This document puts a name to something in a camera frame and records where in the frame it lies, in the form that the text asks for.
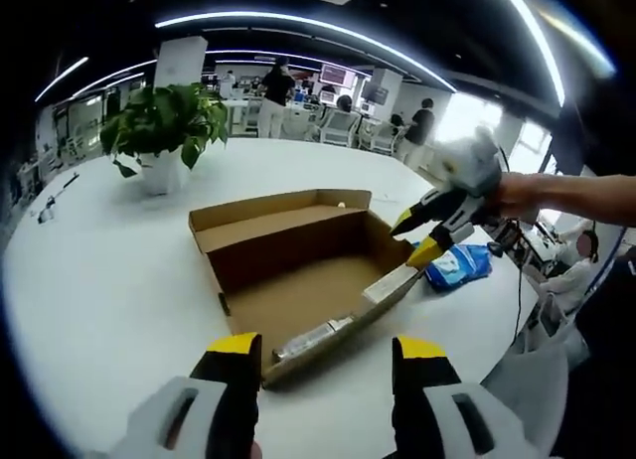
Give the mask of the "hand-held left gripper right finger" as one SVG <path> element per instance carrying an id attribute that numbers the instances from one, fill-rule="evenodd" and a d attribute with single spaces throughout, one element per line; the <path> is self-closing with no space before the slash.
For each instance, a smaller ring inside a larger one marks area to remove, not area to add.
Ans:
<path id="1" fill-rule="evenodd" d="M 521 420 L 479 383 L 463 382 L 441 347 L 392 340 L 396 458 L 537 458 Z"/>

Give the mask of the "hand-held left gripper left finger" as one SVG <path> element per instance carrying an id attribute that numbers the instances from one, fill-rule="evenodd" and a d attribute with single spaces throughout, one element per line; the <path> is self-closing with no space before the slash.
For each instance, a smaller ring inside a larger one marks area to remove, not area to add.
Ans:
<path id="1" fill-rule="evenodd" d="M 128 416 L 105 458 L 249 458 L 258 422 L 261 336 L 215 340 L 187 377 L 162 385 Z"/>

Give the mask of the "person's right hand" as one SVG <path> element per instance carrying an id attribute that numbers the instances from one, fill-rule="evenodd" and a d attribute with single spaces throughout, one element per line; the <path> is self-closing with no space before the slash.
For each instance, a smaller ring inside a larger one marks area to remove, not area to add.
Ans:
<path id="1" fill-rule="evenodd" d="M 539 216 L 542 174 L 504 173 L 487 198 L 488 206 L 503 218 L 533 225 Z"/>

